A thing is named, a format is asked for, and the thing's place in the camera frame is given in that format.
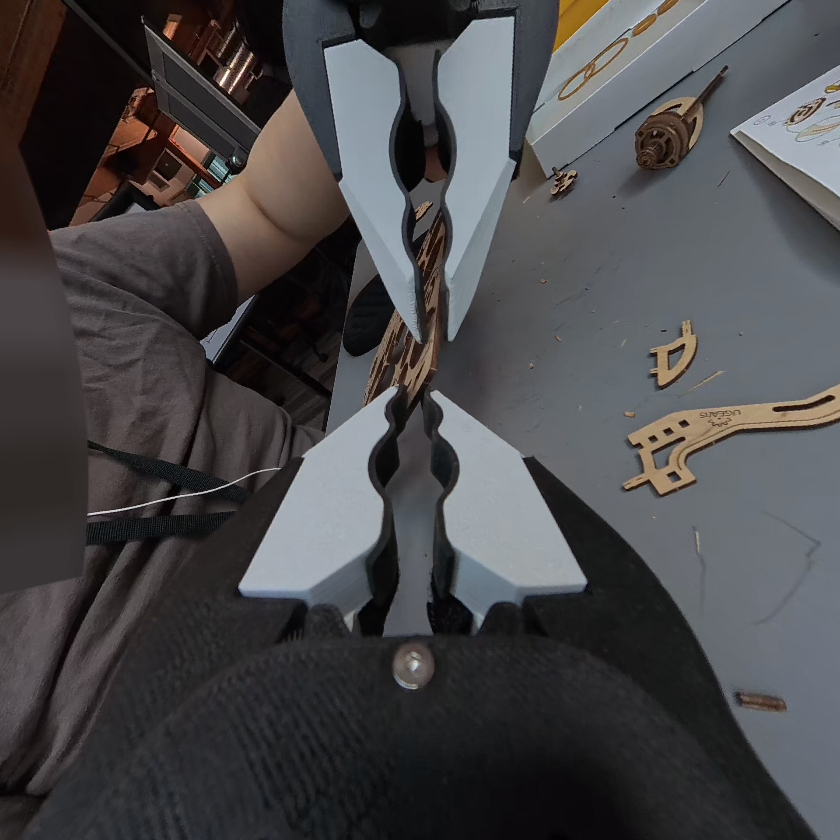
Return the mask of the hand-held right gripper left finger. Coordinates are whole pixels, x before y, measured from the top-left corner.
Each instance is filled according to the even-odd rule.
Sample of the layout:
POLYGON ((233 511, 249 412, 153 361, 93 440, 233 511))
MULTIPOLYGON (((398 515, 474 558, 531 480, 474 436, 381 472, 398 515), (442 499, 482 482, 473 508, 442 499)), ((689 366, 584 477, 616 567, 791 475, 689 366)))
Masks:
POLYGON ((239 583, 249 597, 332 605, 383 634, 399 581, 392 503, 403 389, 390 387, 303 457, 239 583))

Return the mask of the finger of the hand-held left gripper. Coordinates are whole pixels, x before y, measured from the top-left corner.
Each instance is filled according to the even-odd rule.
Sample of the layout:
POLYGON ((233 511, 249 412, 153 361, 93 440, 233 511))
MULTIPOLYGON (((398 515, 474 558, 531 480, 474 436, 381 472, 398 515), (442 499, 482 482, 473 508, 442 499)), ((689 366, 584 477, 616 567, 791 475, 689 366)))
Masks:
POLYGON ((444 188, 447 340, 464 321, 515 164, 509 154, 515 18, 471 22, 437 64, 437 99, 453 153, 444 188))
POLYGON ((405 108, 401 72, 362 40, 326 48, 324 62, 339 148, 339 188, 395 309, 421 340, 422 282, 408 238, 412 205, 394 157, 405 108))

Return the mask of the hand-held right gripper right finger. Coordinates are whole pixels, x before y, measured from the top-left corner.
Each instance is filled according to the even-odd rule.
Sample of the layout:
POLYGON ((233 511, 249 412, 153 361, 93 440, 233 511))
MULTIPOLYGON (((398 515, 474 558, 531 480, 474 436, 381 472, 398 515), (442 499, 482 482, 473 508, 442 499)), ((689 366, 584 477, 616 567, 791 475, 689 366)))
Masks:
POLYGON ((587 579, 526 459, 440 391, 429 393, 433 593, 455 599, 475 632, 492 606, 570 595, 587 579))

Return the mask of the laser-cut plywood parts sheet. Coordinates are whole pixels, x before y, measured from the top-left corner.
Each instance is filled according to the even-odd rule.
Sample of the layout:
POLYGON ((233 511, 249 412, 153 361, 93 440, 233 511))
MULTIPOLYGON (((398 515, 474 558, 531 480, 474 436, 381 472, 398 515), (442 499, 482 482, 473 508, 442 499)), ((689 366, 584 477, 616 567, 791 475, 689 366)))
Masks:
POLYGON ((443 213, 437 211, 418 257, 423 279, 427 341, 417 342, 400 314, 393 312, 371 365, 364 406, 387 388, 404 385, 408 407, 413 408, 436 373, 439 346, 445 336, 440 313, 445 232, 443 213))

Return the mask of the person's left forearm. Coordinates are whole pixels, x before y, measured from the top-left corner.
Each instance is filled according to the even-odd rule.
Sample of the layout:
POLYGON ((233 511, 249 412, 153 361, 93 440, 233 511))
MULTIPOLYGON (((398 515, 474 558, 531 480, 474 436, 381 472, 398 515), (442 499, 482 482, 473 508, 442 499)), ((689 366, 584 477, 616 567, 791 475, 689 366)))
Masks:
POLYGON ((238 303, 298 264, 350 215, 294 91, 262 129, 245 169, 197 204, 232 260, 238 303))

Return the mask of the white model kit box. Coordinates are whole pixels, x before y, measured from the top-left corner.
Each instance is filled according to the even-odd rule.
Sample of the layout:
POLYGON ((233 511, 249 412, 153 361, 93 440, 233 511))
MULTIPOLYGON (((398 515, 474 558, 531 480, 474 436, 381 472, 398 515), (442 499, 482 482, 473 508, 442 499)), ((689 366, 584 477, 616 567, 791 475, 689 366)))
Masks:
POLYGON ((703 67, 782 1, 615 1, 550 60, 527 131, 546 176, 703 67))

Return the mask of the yellow box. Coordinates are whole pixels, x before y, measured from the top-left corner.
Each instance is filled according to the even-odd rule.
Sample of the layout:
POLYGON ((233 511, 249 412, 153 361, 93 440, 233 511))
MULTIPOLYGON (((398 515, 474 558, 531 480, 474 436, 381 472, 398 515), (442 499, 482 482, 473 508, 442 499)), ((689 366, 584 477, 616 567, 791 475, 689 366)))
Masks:
POLYGON ((574 35, 598 8, 599 2, 596 1, 559 1, 559 18, 553 51, 574 35))

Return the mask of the round wooden gear assembly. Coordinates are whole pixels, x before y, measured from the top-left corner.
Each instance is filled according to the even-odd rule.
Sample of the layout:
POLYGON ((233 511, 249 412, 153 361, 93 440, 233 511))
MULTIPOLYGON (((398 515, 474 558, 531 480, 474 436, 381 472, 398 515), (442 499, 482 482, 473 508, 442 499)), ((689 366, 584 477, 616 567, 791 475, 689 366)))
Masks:
POLYGON ((637 165, 644 170, 674 168, 697 143, 704 121, 704 104, 728 71, 724 66, 697 97, 663 103, 635 132, 637 165))

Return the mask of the black mesh object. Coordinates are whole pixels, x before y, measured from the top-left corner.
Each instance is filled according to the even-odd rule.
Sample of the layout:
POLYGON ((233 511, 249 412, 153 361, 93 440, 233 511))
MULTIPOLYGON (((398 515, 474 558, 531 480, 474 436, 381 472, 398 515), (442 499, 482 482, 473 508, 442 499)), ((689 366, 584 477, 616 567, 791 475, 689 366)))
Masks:
POLYGON ((350 304, 344 328, 343 347, 354 358, 376 350, 395 312, 385 284, 374 276, 350 304))

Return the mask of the person's grey shirt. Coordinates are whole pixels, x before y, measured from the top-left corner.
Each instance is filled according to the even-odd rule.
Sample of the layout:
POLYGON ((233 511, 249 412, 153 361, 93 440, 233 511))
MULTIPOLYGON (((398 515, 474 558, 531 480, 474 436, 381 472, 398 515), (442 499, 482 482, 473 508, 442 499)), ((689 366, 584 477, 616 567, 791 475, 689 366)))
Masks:
MULTIPOLYGON (((223 480, 322 434, 207 364, 235 270, 196 202, 50 233, 93 442, 223 480)), ((198 540, 90 547, 83 575, 2 595, 2 795, 45 795, 75 759, 126 643, 198 540)))

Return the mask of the white instruction booklet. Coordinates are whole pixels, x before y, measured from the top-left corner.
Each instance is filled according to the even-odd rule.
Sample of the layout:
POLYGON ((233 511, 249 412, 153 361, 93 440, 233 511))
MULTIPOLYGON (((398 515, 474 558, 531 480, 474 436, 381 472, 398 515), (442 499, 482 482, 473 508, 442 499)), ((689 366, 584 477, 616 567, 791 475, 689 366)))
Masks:
POLYGON ((839 228, 839 68, 730 131, 783 183, 839 228))

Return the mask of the grey metal shelf frame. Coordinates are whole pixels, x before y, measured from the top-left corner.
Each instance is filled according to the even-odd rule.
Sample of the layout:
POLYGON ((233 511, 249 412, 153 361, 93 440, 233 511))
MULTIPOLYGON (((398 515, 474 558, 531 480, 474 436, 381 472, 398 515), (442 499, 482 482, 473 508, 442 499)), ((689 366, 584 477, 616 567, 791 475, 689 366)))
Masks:
POLYGON ((259 127, 162 32, 147 23, 143 30, 158 109, 240 172, 259 127))

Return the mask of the curved wooden bracket part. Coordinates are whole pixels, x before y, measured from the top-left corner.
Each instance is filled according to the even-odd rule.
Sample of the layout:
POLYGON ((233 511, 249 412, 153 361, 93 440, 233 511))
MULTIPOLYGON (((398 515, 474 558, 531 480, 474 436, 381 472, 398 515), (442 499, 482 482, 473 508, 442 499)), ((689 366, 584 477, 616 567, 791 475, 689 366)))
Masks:
POLYGON ((649 351, 655 359, 650 374, 656 380, 659 390, 677 382, 687 371, 697 355, 698 337, 692 321, 684 320, 680 325, 680 336, 671 343, 661 344, 649 351))

